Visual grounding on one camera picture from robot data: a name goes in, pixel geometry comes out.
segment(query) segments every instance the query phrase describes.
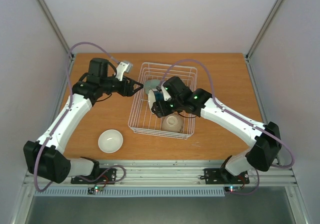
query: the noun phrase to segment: aluminum frame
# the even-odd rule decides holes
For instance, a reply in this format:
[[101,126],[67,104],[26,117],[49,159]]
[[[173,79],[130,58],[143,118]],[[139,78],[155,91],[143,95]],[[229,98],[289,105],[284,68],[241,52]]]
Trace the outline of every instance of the aluminum frame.
[[[55,22],[53,16],[50,13],[49,8],[47,7],[44,0],[37,0],[39,6],[43,9],[45,16],[47,17],[49,23],[52,25],[52,28],[56,32],[58,38],[61,41],[61,44],[68,50],[68,44],[65,41],[61,31],[57,23]],[[258,89],[256,87],[255,77],[252,72],[250,66],[250,57],[252,56],[255,48],[257,47],[259,41],[262,39],[264,32],[267,30],[268,25],[271,23],[273,17],[275,16],[276,12],[278,11],[279,7],[281,6],[283,0],[276,0],[274,6],[272,7],[267,19],[265,20],[263,26],[261,27],[260,32],[258,33],[255,41],[253,42],[248,54],[248,60],[245,58],[248,72],[252,81],[252,86],[257,98],[258,106],[262,115],[262,119],[264,122],[267,121],[265,112],[263,109],[263,105],[261,103],[261,99],[259,96]],[[53,117],[57,115],[59,112],[59,108],[61,106],[61,102],[65,93],[66,89],[66,82],[62,85],[60,98],[57,101],[56,110],[54,112]],[[123,181],[119,183],[120,186],[140,186],[141,182],[143,183],[143,187],[151,187],[151,186],[184,186],[184,187],[200,187],[205,185],[203,180],[198,179],[198,175],[201,175],[201,169],[204,167],[219,167],[222,161],[162,161],[162,160],[155,160],[155,161],[101,161],[101,166],[109,166],[111,164],[122,164],[125,166],[130,166],[130,172],[128,174],[131,175]],[[192,178],[186,178],[186,175],[192,174]],[[255,177],[254,175],[251,176],[251,181],[254,182]],[[40,185],[47,183],[47,180],[43,180],[39,178]],[[310,223],[310,219],[308,217],[308,212],[302,200],[301,193],[297,186],[296,180],[294,178],[294,173],[292,170],[274,170],[270,169],[269,172],[261,174],[261,186],[285,186],[288,200],[291,206],[292,213],[294,215],[296,223]],[[68,180],[63,182],[62,184],[54,184],[53,187],[69,187],[71,186],[68,183]],[[20,190],[18,200],[16,202],[16,207],[13,212],[13,217],[10,221],[11,224],[24,224],[29,212],[29,208],[31,205],[32,198],[35,194],[35,189],[33,187],[33,179],[32,175],[27,173],[25,180],[23,182],[22,188]]]

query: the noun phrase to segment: wooden tabletop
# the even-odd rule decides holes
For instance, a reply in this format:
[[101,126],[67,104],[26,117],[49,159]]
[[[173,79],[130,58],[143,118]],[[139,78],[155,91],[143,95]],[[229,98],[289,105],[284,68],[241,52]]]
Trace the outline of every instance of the wooden tabletop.
[[[101,53],[79,53],[72,68],[71,82],[88,71],[92,58],[107,58]],[[138,80],[143,62],[173,64],[181,59],[196,59],[210,71],[216,97],[230,108],[261,121],[260,112],[249,78],[245,60],[240,53],[115,53],[118,60],[133,63],[128,77]],[[210,84],[204,70],[193,63],[184,63],[197,68],[197,88],[210,92]],[[66,91],[63,105],[69,91]],[[98,102],[80,121],[72,134],[64,155],[80,156],[98,160],[224,160],[247,148],[236,135],[219,125],[196,118],[194,134],[187,140],[134,134],[128,127],[133,97],[114,94],[104,102]],[[117,129],[123,135],[123,145],[115,153],[107,154],[98,147],[98,138],[107,129]]]

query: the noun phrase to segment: white bowl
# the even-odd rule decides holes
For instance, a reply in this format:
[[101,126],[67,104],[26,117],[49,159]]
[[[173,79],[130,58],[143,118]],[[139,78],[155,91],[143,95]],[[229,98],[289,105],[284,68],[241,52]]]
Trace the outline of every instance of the white bowl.
[[177,114],[170,114],[162,122],[163,131],[181,133],[184,130],[184,120]]
[[109,129],[100,135],[98,146],[105,153],[114,153],[120,149],[123,142],[124,138],[119,131]]

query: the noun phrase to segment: metal base plate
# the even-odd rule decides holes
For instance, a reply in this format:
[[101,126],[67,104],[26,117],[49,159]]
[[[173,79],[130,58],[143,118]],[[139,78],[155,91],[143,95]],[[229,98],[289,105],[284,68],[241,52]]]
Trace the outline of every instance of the metal base plate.
[[[104,171],[106,170],[106,168],[100,168],[100,171],[99,171],[99,175],[101,173],[103,173]],[[116,176],[117,176],[117,170],[115,168],[111,168],[109,171],[107,171],[104,176],[106,176],[108,178],[109,181],[114,181],[116,179]],[[87,182],[81,178],[78,178],[78,177],[73,177],[71,178],[71,184],[96,184],[96,183],[103,183],[105,182],[105,178],[104,177],[101,177],[99,178],[97,181],[95,182]]]
[[[204,176],[205,176],[205,184],[232,184],[232,185],[243,184],[243,181],[238,177],[233,177],[231,179],[231,182],[229,183],[225,182],[224,179],[221,177],[220,168],[206,168],[204,170]],[[244,179],[245,184],[250,183],[248,172],[240,173],[239,176],[241,176]]]

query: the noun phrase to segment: cable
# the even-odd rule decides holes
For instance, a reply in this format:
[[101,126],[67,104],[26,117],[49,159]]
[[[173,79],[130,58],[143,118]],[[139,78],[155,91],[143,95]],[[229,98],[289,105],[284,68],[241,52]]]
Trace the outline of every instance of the cable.
[[96,184],[94,185],[94,187],[93,187],[94,189],[97,189],[96,186],[98,186],[98,185],[100,185],[100,184],[104,184],[104,186],[102,187],[102,190],[106,187],[107,183],[109,182],[109,179],[108,179],[108,177],[106,177],[105,175],[103,175],[102,177],[105,178],[105,182],[96,183]]
[[256,172],[257,183],[256,183],[256,187],[251,192],[249,192],[249,193],[225,192],[225,193],[236,194],[236,195],[241,195],[241,196],[248,196],[248,195],[255,193],[258,190],[259,185],[260,185],[260,176],[259,176],[258,170],[255,169],[255,172]]
[[116,77],[116,75],[118,74],[116,67],[112,63],[109,63],[109,65],[114,70],[114,72],[115,72],[114,77]]
[[107,98],[104,98],[104,99],[101,99],[101,100],[97,100],[96,102],[102,102],[102,101],[105,101],[107,100],[108,98],[110,98],[112,96],[112,93],[107,97]]
[[62,116],[60,117],[60,119],[57,121],[57,123],[54,125],[54,127],[52,128],[52,130],[50,131],[49,133],[49,137],[47,137],[45,139],[45,141],[43,142],[37,156],[36,156],[36,159],[35,159],[35,164],[34,164],[34,170],[33,170],[33,182],[34,182],[34,187],[35,189],[42,193],[44,192],[52,183],[49,182],[45,188],[43,189],[40,189],[39,185],[38,185],[38,167],[39,167],[39,162],[40,162],[40,157],[41,157],[41,154],[42,152],[44,151],[45,149],[45,146],[46,144],[48,143],[48,141],[50,140],[50,137],[53,135],[53,133],[55,132],[55,130],[58,128],[59,124],[62,122],[62,120],[65,118],[65,116],[67,115],[67,113],[69,112],[69,110],[71,109],[71,106],[72,106],[72,101],[73,101],[73,94],[72,94],[72,86],[71,86],[71,81],[70,81],[70,75],[69,75],[69,70],[68,70],[68,65],[69,65],[69,57],[71,57],[71,52],[74,50],[75,47],[79,46],[79,45],[82,45],[82,44],[88,44],[88,45],[92,45],[98,49],[100,49],[103,53],[105,53],[106,55],[108,55],[110,57],[110,59],[112,59],[114,62],[116,62],[117,64],[119,64],[119,61],[116,60],[115,58],[113,58],[107,51],[105,51],[103,48],[101,48],[99,45],[95,44],[95,43],[91,43],[91,42],[79,42],[79,43],[76,43],[74,46],[72,46],[68,53],[67,53],[67,56],[66,56],[66,64],[65,64],[65,74],[66,74],[66,80],[67,80],[67,83],[68,83],[68,88],[69,88],[69,92],[70,92],[70,95],[69,95],[69,109],[67,109],[63,114]]
[[184,117],[184,118],[196,118],[196,117],[197,117],[196,115],[193,116],[193,117],[186,117],[186,116],[184,116],[184,115],[182,115],[182,114],[180,114],[180,113],[178,113],[178,115],[181,116],[181,117]]
[[79,81],[83,81],[84,78],[86,78],[87,76],[88,76],[88,73],[84,73],[84,74],[80,77]]
[[252,124],[251,122],[245,120],[244,118],[238,116],[237,114],[235,114],[235,113],[227,110],[226,108],[222,107],[222,106],[216,101],[216,97],[215,97],[215,94],[214,94],[214,93],[215,93],[215,89],[214,89],[214,87],[213,87],[213,86],[214,86],[214,82],[213,82],[213,80],[212,80],[212,77],[211,77],[211,75],[210,75],[209,70],[208,70],[201,62],[199,62],[199,61],[197,61],[197,60],[194,60],[194,59],[183,59],[183,60],[180,60],[180,61],[176,62],[175,64],[171,65],[171,66],[166,70],[166,72],[164,73],[164,75],[163,75],[163,77],[162,77],[162,79],[161,79],[161,81],[160,81],[159,87],[160,87],[160,86],[162,85],[162,83],[164,82],[164,80],[165,80],[164,78],[165,78],[166,75],[170,72],[170,70],[171,70],[174,66],[176,66],[177,64],[183,63],[183,62],[194,62],[194,63],[197,63],[197,64],[199,64],[199,65],[205,70],[205,72],[206,72],[206,74],[207,74],[207,76],[208,76],[209,82],[210,82],[211,93],[212,93],[212,100],[213,100],[214,104],[215,104],[218,108],[220,108],[222,111],[230,114],[231,116],[239,119],[240,121],[246,123],[247,125],[249,125],[249,126],[252,127],[253,129],[257,129],[257,130],[259,130],[260,132],[262,132],[262,133],[268,135],[269,137],[273,138],[274,140],[276,140],[277,142],[279,142],[282,146],[284,146],[284,148],[290,153],[290,155],[291,155],[291,163],[290,163],[290,164],[288,164],[288,165],[283,165],[283,166],[271,165],[272,167],[277,167],[277,168],[286,169],[286,168],[291,168],[291,167],[294,165],[294,163],[295,163],[295,161],[296,161],[296,158],[295,158],[293,152],[290,150],[289,146],[288,146],[287,144],[285,144],[281,139],[277,138],[275,135],[267,132],[266,130],[264,130],[264,129],[260,128],[260,127],[257,127],[256,125],[254,125],[254,124]]
[[246,182],[245,182],[244,178],[241,177],[240,175],[238,176],[238,178],[240,178],[240,180],[242,181],[242,187],[241,187],[241,189],[245,188]]
[[103,175],[102,177],[105,178],[105,183],[104,183],[104,186],[102,188],[105,188],[105,186],[107,185],[109,179],[105,175]]
[[83,177],[83,176],[77,176],[77,177],[78,177],[78,178],[81,178],[82,180],[85,180],[85,181],[87,181],[87,182],[89,182],[89,183],[94,183],[94,182],[96,182],[97,180],[99,180],[99,179],[100,179],[107,171],[109,171],[111,168],[121,168],[121,169],[123,170],[123,176],[122,176],[121,178],[119,178],[118,180],[114,180],[114,181],[108,182],[109,184],[113,184],[113,183],[120,182],[120,181],[122,181],[122,180],[126,177],[127,171],[126,171],[126,169],[125,169],[122,165],[113,165],[113,166],[105,169],[104,172],[101,173],[100,176],[98,176],[98,177],[97,177],[96,179],[94,179],[94,180],[90,180],[90,179],[85,178],[85,177]]

